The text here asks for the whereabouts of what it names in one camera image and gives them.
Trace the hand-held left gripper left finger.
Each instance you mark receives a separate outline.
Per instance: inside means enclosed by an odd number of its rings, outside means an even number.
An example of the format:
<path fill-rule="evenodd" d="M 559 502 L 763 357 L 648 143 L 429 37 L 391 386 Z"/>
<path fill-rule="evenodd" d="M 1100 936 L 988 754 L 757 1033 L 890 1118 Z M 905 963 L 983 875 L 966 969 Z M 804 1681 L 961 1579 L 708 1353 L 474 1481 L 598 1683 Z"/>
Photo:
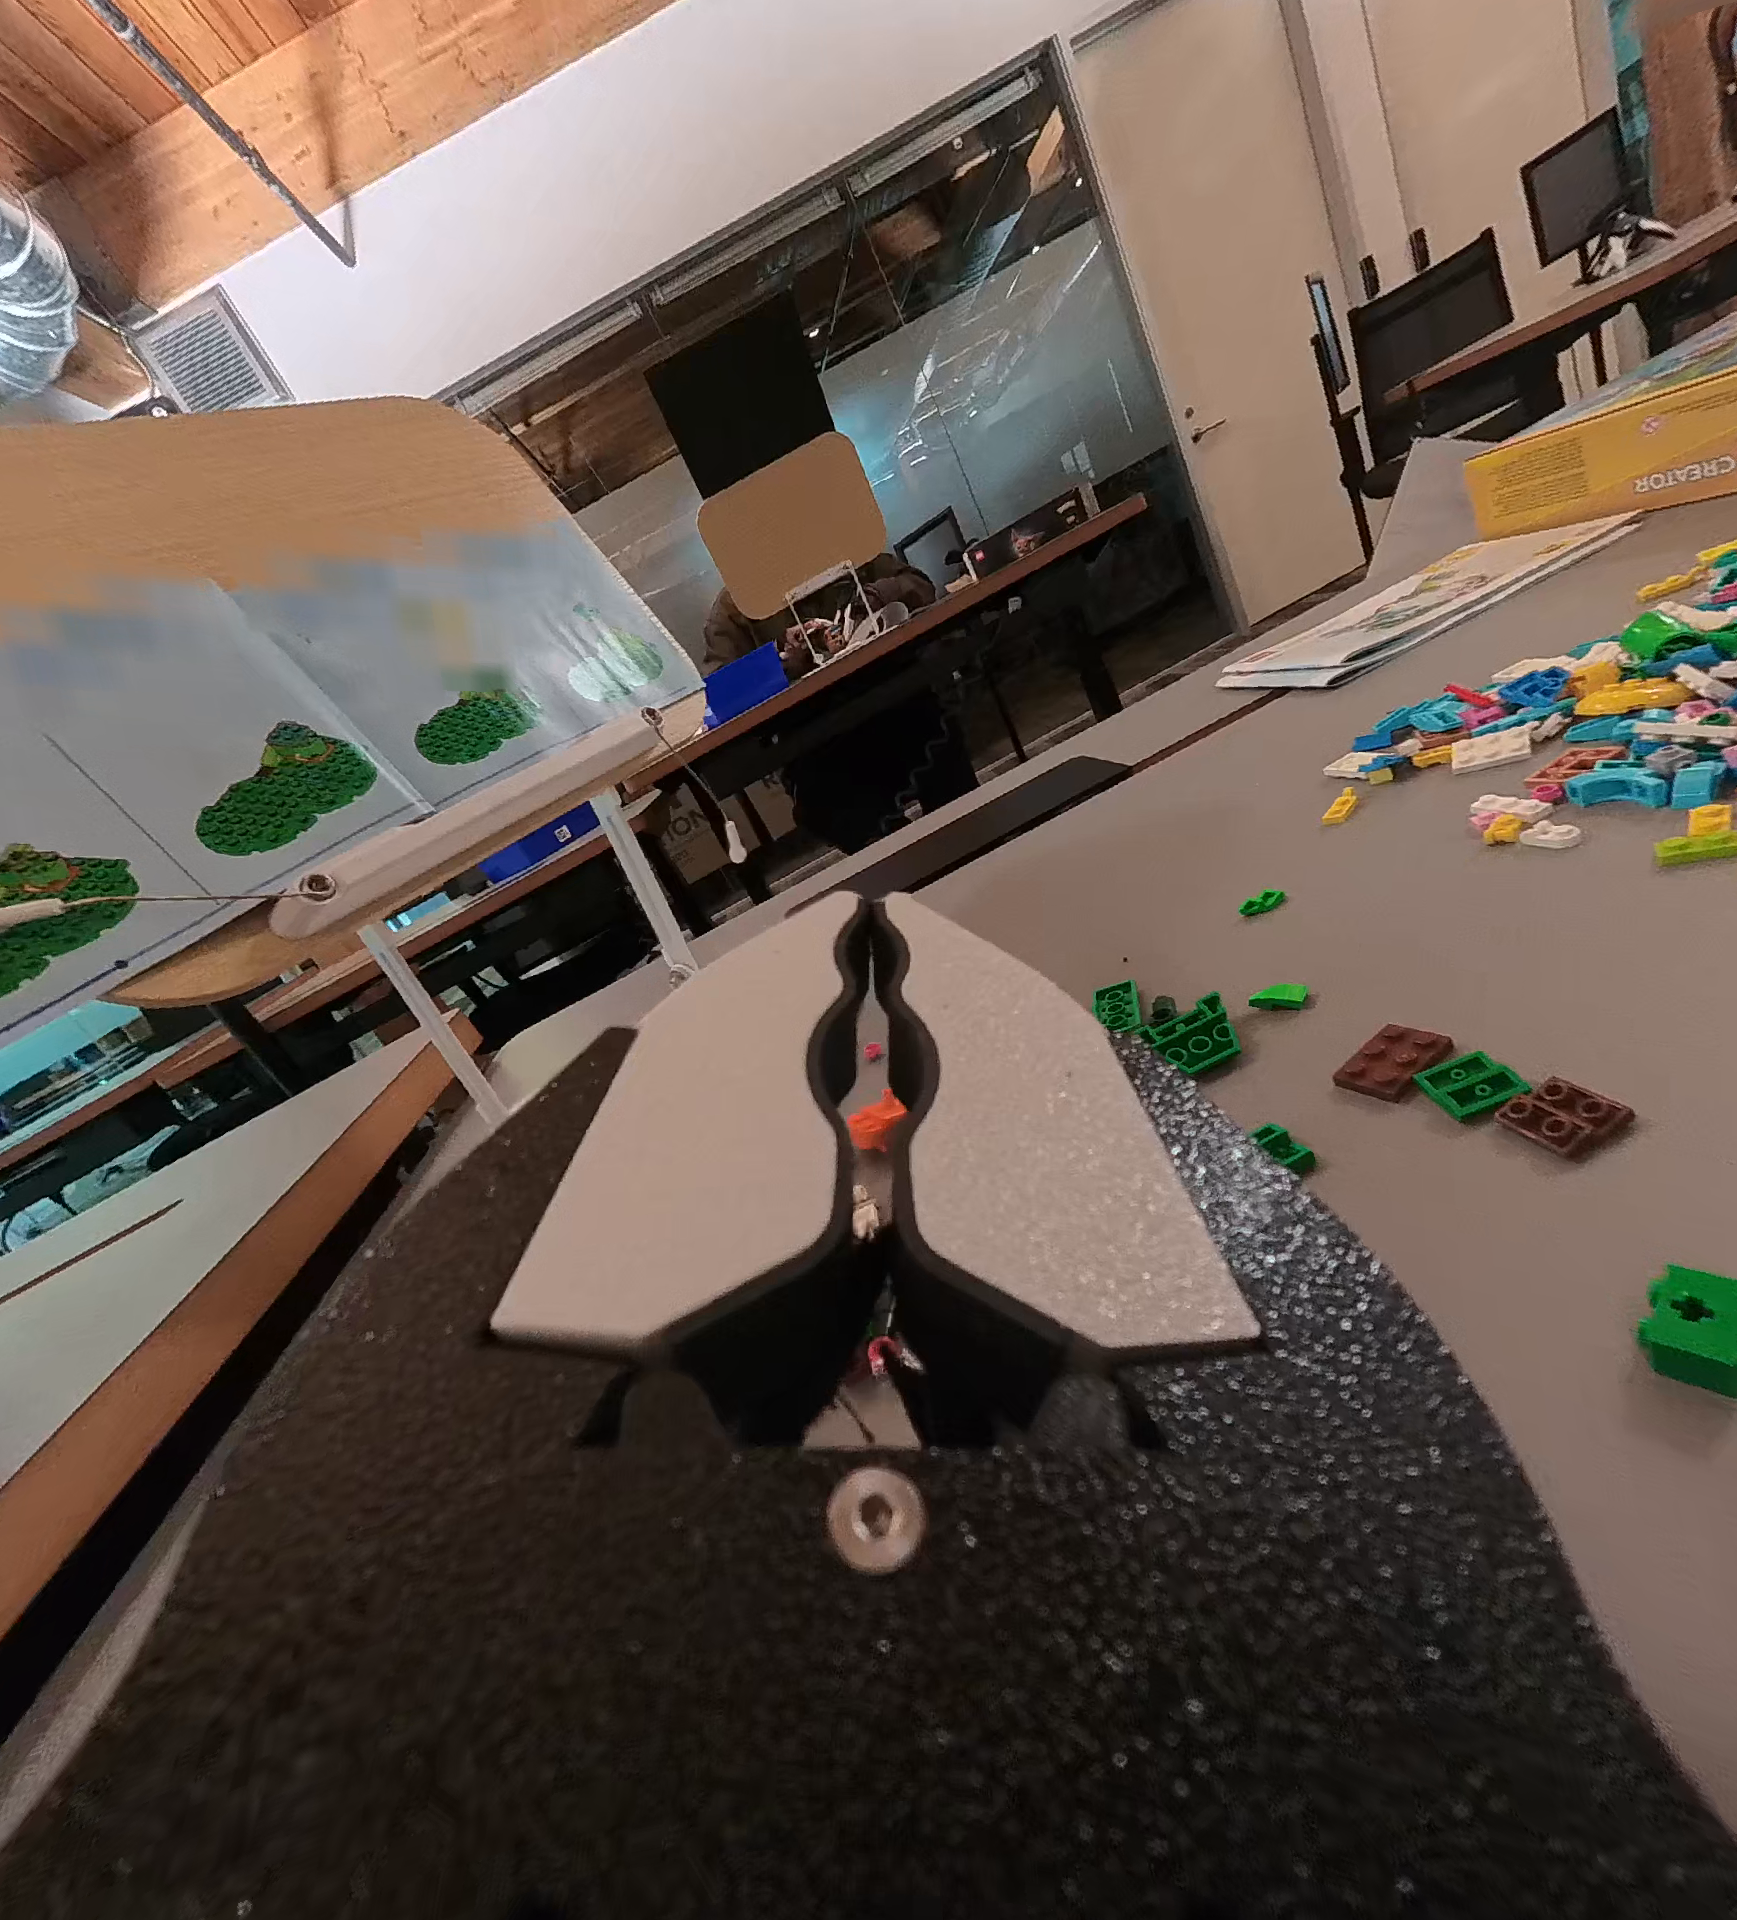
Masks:
<path fill-rule="evenodd" d="M 845 1366 L 879 1283 L 852 1232 L 871 906 L 829 891 L 642 1021 L 491 1332 L 620 1363 Z"/>

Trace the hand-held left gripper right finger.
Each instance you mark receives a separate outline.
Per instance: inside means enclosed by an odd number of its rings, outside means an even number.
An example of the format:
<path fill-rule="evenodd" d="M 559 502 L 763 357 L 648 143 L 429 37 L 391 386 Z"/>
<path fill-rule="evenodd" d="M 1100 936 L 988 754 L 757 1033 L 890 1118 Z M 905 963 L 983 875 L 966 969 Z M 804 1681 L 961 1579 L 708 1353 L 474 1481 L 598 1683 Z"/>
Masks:
<path fill-rule="evenodd" d="M 1227 1353 L 1260 1321 L 1110 1033 L 1047 975 L 890 894 L 877 906 L 894 1221 L 951 1298 L 1078 1366 Z"/>

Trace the pile of green lego bricks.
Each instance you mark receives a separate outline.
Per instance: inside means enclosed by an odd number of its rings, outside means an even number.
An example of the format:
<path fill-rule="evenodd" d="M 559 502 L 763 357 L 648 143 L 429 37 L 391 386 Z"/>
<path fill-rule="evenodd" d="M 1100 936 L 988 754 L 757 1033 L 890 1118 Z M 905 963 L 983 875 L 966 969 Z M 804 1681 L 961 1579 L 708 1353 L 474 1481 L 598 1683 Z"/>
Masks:
<path fill-rule="evenodd" d="M 1136 987 L 1128 982 L 1120 982 L 1100 995 L 1098 1008 L 1110 1016 L 1109 1023 L 1096 1021 L 1110 1033 L 1114 1050 L 1118 1040 L 1131 1040 L 1135 1043 L 1135 1054 L 1131 1058 L 1135 1065 L 1160 1068 L 1163 1092 L 1193 1092 L 1197 1088 L 1193 1076 L 1195 1068 L 1229 1065 L 1238 1047 L 1232 1021 L 1216 993 L 1205 995 L 1186 1008 L 1176 1008 L 1170 1001 L 1165 1001 L 1165 1011 L 1168 1018 L 1153 1019 L 1142 1016 Z M 875 1042 L 885 1045 L 880 1060 L 885 1088 L 894 1090 L 888 1079 L 888 1023 L 883 1006 L 871 1018 L 871 1033 Z M 1120 1058 L 1120 1065 L 1126 1069 L 1128 1062 L 1120 1056 L 1120 1051 L 1117 1054 Z M 983 1312 L 968 1300 L 951 1298 L 942 1287 L 920 1274 L 901 1243 L 901 1230 L 894 1221 L 894 1180 L 897 1149 L 903 1141 L 903 1129 L 905 1123 L 901 1126 L 897 1140 L 893 1140 L 886 1148 L 890 1164 L 890 1183 L 886 1194 L 888 1213 L 885 1218 L 893 1309 L 890 1333 L 899 1344 L 905 1363 L 910 1367 L 910 1379 L 917 1383 L 928 1383 L 928 1393 L 936 1403 L 945 1405 L 951 1399 L 965 1399 L 988 1411 L 996 1411 L 1003 1419 L 1025 1425 L 1028 1411 L 1053 1390 L 1054 1381 L 1060 1378 L 1110 1376 L 1112 1371 L 1117 1373 L 1124 1367 L 1142 1367 L 1148 1363 L 1227 1359 L 1260 1345 L 1264 1328 L 1260 1315 L 1248 1303 L 1260 1321 L 1262 1333 L 1252 1345 L 1242 1350 L 1227 1353 L 1203 1351 L 1178 1357 L 1122 1362 L 1114 1367 L 1106 1363 L 1077 1363 L 1063 1359 L 1060 1353 L 1057 1353 L 1051 1345 L 1032 1339 L 1016 1324 Z M 1182 1174 L 1174 1151 L 1170 1148 L 1168 1151 Z"/>

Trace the brown square lego plate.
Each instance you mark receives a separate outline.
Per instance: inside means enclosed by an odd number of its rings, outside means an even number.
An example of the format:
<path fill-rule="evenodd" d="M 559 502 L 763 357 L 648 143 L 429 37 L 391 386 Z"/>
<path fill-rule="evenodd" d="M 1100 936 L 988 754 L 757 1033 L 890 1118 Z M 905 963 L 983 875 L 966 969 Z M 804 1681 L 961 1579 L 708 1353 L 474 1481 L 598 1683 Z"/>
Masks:
<path fill-rule="evenodd" d="M 1341 1092 L 1393 1103 L 1417 1092 L 1419 1073 L 1448 1062 L 1454 1051 L 1457 1043 L 1448 1033 L 1386 1021 L 1335 1068 L 1331 1079 Z"/>

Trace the green square lego plate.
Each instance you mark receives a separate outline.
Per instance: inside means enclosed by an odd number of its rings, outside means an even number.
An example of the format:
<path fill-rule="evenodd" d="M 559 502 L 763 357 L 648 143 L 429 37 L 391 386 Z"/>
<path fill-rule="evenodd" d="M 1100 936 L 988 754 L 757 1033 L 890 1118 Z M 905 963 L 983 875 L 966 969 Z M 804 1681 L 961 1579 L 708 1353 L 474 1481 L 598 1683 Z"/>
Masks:
<path fill-rule="evenodd" d="M 1410 1079 L 1424 1097 L 1459 1123 L 1493 1115 L 1532 1092 L 1527 1077 L 1484 1050 L 1440 1060 L 1419 1069 Z"/>

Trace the dark brown lego plate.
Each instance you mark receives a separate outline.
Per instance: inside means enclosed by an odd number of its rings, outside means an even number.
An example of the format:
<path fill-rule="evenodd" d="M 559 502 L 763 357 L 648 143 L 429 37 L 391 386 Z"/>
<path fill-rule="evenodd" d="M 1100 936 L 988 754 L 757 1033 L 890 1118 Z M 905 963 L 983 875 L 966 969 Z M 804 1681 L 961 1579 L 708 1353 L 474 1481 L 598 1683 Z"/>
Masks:
<path fill-rule="evenodd" d="M 1571 1164 L 1621 1140 L 1632 1123 L 1635 1107 L 1564 1076 L 1549 1076 L 1494 1109 L 1497 1127 Z"/>

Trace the green lego brick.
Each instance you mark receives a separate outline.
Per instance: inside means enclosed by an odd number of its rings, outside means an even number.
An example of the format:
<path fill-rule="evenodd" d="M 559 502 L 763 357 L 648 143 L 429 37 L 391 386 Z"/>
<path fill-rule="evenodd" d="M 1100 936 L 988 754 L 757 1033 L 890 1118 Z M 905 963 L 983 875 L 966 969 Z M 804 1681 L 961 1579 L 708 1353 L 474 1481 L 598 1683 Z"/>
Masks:
<path fill-rule="evenodd" d="M 1737 1399 L 1737 1278 L 1669 1262 L 1637 1339 L 1655 1373 Z"/>

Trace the pile of colourful lego bricks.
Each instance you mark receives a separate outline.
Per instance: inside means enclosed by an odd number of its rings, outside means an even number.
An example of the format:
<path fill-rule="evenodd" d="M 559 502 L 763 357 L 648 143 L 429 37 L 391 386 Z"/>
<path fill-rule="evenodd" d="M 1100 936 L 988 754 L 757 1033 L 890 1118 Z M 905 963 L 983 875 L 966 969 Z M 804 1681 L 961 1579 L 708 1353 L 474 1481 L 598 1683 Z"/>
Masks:
<path fill-rule="evenodd" d="M 1325 766 L 1341 827 L 1412 775 L 1504 777 L 1464 803 L 1484 845 L 1573 852 L 1597 807 L 1663 824 L 1660 871 L 1737 864 L 1737 539 L 1639 589 L 1615 634 L 1390 710 Z"/>

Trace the yellow lego box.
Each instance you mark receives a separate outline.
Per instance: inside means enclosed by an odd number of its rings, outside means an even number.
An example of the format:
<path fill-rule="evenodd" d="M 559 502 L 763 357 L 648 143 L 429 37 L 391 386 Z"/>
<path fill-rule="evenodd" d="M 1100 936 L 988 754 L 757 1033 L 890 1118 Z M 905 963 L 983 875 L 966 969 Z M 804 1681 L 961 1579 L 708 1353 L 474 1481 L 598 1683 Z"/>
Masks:
<path fill-rule="evenodd" d="M 1473 456 L 1482 539 L 1737 494 L 1737 340 L 1687 341 Z"/>

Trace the blue crate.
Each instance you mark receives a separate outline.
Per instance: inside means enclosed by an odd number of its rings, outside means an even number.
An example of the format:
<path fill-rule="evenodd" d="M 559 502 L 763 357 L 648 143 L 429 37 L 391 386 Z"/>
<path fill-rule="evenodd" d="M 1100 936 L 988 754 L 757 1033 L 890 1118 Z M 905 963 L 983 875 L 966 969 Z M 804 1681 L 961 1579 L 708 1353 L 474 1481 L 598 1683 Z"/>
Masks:
<path fill-rule="evenodd" d="M 503 891 L 506 896 L 510 894 L 525 896 L 525 894 L 530 894 L 532 889 L 536 891 L 552 884 L 555 880 L 561 880 L 576 871 L 578 867 L 591 864 L 594 857 L 610 857 L 610 856 L 612 856 L 612 847 L 607 836 L 598 830 L 594 834 L 591 831 L 574 840 L 568 847 L 562 847 L 561 852 L 555 852 L 550 857 L 545 857 L 542 862 L 534 864 L 532 867 L 518 871 L 515 875 L 506 875 L 500 881 L 493 884 L 491 898 L 497 891 Z"/>
<path fill-rule="evenodd" d="M 704 726 L 714 731 L 791 688 L 780 650 L 765 641 L 704 676 Z"/>

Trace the closed instruction booklet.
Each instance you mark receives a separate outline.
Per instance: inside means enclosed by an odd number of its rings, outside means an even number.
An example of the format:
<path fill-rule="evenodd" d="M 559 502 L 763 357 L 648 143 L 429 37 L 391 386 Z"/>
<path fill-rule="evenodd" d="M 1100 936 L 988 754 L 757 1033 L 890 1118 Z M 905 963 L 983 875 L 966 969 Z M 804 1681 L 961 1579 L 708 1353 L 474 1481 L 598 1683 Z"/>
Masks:
<path fill-rule="evenodd" d="M 1419 647 L 1468 617 L 1622 539 L 1639 510 L 1549 531 L 1466 544 L 1369 594 L 1302 634 L 1276 639 L 1216 676 L 1224 692 L 1323 692 Z"/>

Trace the wooden board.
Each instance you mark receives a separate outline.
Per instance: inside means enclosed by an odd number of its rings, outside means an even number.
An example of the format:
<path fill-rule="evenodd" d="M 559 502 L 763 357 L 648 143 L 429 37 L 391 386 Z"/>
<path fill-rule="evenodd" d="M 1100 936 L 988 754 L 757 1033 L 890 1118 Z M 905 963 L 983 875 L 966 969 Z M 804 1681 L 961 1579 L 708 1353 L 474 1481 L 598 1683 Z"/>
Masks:
<path fill-rule="evenodd" d="M 433 400 L 0 429 L 0 639 L 16 613 L 116 584 L 272 586 L 324 558 L 387 562 L 559 521 L 578 523 L 520 456 Z M 296 946 L 271 931 L 271 907 L 233 909 L 96 998 L 236 998 L 357 937 Z"/>

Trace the white door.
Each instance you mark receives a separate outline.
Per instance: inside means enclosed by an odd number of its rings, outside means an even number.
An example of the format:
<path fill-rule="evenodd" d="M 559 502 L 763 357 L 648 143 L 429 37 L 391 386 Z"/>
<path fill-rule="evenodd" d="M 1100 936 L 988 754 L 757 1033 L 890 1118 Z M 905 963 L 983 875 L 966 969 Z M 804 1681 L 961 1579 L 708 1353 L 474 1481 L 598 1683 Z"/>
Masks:
<path fill-rule="evenodd" d="M 1278 4 L 1124 4 L 1072 42 L 1087 151 L 1201 526 L 1255 634 L 1363 564 L 1312 357 L 1336 250 Z"/>

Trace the black chair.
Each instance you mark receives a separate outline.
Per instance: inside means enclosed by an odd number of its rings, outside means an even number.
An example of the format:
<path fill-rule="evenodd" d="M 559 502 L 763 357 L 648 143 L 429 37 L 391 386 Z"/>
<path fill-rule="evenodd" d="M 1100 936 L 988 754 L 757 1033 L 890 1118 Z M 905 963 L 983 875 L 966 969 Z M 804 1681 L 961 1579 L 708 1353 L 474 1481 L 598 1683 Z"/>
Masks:
<path fill-rule="evenodd" d="M 1480 423 L 1484 440 L 1501 440 L 1517 420 L 1527 420 L 1514 376 L 1501 369 L 1464 376 L 1424 395 L 1388 398 L 1440 360 L 1510 321 L 1513 306 L 1493 228 L 1350 310 L 1365 435 L 1357 474 L 1361 498 L 1386 499 L 1396 492 L 1408 448 L 1419 437 Z"/>

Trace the long wooden desk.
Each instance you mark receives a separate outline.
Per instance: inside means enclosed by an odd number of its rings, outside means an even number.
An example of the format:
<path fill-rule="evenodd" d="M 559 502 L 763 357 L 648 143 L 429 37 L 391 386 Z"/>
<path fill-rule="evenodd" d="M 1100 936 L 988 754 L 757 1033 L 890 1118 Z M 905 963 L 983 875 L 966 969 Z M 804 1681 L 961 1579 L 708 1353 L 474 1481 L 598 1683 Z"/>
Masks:
<path fill-rule="evenodd" d="M 1562 408 L 1561 360 L 1622 310 L 1639 313 L 1646 351 L 1671 348 L 1737 302 L 1737 201 L 1723 204 L 1615 276 L 1583 286 L 1555 310 L 1507 324 L 1384 389 L 1383 404 L 1430 435 L 1519 405 L 1525 423 Z"/>

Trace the black computer monitor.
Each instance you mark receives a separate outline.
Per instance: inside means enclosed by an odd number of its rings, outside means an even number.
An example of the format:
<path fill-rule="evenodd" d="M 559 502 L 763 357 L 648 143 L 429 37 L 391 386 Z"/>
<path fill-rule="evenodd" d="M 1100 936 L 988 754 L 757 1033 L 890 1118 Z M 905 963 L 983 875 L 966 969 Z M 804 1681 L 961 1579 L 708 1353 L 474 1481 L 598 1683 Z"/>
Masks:
<path fill-rule="evenodd" d="M 1575 257 L 1589 280 L 1611 228 L 1629 210 L 1630 178 L 1619 108 L 1605 108 L 1520 168 L 1536 261 Z"/>

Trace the white book stand frame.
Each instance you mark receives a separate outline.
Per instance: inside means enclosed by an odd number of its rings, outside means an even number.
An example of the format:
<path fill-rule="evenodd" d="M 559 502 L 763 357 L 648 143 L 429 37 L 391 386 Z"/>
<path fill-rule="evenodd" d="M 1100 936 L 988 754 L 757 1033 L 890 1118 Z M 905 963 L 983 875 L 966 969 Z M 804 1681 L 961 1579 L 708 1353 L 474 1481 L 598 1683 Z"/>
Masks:
<path fill-rule="evenodd" d="M 449 1018 L 418 983 L 387 931 L 387 917 L 402 902 L 421 898 L 434 880 L 478 862 L 487 852 L 516 841 L 568 807 L 593 803 L 642 917 L 651 924 L 670 983 L 688 982 L 699 963 L 688 936 L 667 898 L 648 856 L 627 824 L 618 788 L 674 745 L 692 741 L 706 715 L 706 694 L 695 689 L 658 706 L 634 707 L 578 735 L 516 771 L 418 820 L 387 830 L 336 856 L 319 871 L 295 877 L 274 899 L 268 927 L 299 948 L 330 933 L 355 931 L 383 975 L 440 1051 L 480 1118 L 498 1127 L 510 1113 Z"/>

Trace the white wall vent grille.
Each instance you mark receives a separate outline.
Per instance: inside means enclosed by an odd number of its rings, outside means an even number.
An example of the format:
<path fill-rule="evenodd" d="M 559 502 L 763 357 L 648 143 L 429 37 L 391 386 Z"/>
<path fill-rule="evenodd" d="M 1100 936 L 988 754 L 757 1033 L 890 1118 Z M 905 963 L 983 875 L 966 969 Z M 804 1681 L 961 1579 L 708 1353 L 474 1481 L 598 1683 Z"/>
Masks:
<path fill-rule="evenodd" d="M 209 286 L 129 333 L 151 392 L 186 415 L 286 405 L 295 394 L 225 292 Z"/>

